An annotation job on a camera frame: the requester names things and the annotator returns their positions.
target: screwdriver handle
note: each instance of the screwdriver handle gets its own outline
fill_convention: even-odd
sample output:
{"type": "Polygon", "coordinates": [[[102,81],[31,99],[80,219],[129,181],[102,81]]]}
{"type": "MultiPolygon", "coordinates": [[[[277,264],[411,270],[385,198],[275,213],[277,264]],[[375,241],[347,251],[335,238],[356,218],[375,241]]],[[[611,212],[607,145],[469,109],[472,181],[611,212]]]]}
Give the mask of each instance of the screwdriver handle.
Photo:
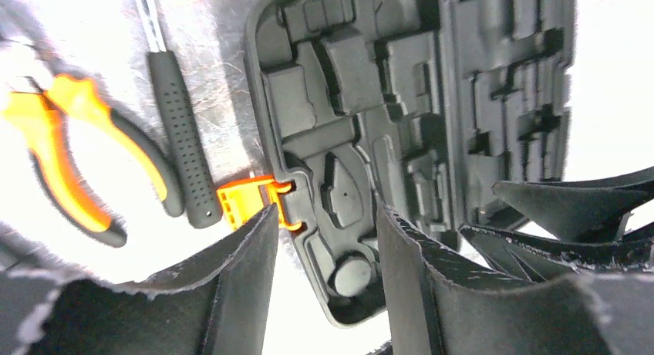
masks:
{"type": "Polygon", "coordinates": [[[204,156],[190,97],[175,54],[149,52],[150,79],[180,178],[188,221],[202,229],[220,221],[214,182],[204,156]]]}

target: molded compartment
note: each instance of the molded compartment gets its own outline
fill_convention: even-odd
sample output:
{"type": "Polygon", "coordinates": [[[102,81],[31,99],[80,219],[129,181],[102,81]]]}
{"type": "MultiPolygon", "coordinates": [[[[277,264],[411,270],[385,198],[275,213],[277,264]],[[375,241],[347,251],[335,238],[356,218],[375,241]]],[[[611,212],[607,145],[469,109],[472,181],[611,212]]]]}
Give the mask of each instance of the molded compartment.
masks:
{"type": "Polygon", "coordinates": [[[246,65],[308,278],[337,326],[383,310],[376,199],[458,248],[516,228],[499,180],[562,177],[574,0],[262,0],[246,65]]]}

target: orange latch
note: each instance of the orange latch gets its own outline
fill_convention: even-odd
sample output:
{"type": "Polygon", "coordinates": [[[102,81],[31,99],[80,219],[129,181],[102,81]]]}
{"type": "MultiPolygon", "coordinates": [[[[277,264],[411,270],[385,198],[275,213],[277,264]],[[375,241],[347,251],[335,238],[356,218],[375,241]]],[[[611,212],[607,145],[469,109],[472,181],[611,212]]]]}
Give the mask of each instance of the orange latch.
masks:
{"type": "Polygon", "coordinates": [[[225,218],[234,230],[240,228],[263,207],[276,203],[279,210],[279,228],[296,232],[302,227],[302,223],[290,225],[286,221],[284,207],[279,199],[280,194],[289,193],[292,188],[292,183],[280,184],[272,175],[264,175],[232,181],[218,188],[217,193],[225,218]]]}

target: pliers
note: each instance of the pliers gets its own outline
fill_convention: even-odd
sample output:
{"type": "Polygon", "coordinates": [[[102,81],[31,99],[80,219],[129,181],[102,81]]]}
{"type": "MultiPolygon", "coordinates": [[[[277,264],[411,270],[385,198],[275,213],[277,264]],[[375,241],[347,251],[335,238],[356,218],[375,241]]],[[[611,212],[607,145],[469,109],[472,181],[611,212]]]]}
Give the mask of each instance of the pliers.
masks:
{"type": "Polygon", "coordinates": [[[166,213],[172,217],[184,213],[177,175],[161,149],[104,103],[91,79],[54,75],[33,40],[2,7],[0,58],[2,72],[12,78],[2,116],[23,133],[45,193],[72,224],[106,245],[126,244],[123,228],[79,184],[65,147],[63,114],[92,124],[125,147],[143,166],[166,213]]]}

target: white surface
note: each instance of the white surface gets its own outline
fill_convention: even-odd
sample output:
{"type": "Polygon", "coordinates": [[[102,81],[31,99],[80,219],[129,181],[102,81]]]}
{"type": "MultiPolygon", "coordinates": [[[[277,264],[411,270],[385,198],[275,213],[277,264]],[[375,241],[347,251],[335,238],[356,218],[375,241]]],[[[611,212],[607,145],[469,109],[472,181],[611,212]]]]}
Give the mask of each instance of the white surface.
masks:
{"type": "MultiPolygon", "coordinates": [[[[160,0],[167,40],[189,75],[217,181],[261,160],[260,153],[243,145],[235,128],[255,130],[239,49],[243,23],[236,19],[242,19],[256,1],[160,0]],[[187,22],[191,16],[197,21],[187,22]]],[[[567,180],[603,178],[654,165],[652,4],[654,0],[578,0],[567,180]]],[[[0,0],[0,5],[29,11],[25,19],[40,24],[33,31],[41,36],[42,46],[55,50],[67,66],[100,78],[103,92],[120,101],[123,112],[131,112],[163,143],[143,64],[147,44],[130,0],[0,0]]],[[[104,248],[59,217],[42,196],[20,134],[0,123],[4,232],[20,231],[61,259],[112,280],[143,278],[226,232],[220,226],[196,232],[184,218],[166,218],[145,174],[127,153],[84,124],[71,123],[69,129],[78,168],[95,193],[125,220],[130,244],[120,250],[104,248]],[[120,182],[106,181],[107,176],[120,182]]],[[[646,216],[636,215],[634,221],[638,218],[643,222],[646,216]]],[[[538,232],[533,225],[525,230],[538,232]]],[[[363,355],[389,339],[386,314],[351,330],[331,326],[293,256],[288,239],[281,238],[265,355],[363,355]]]]}

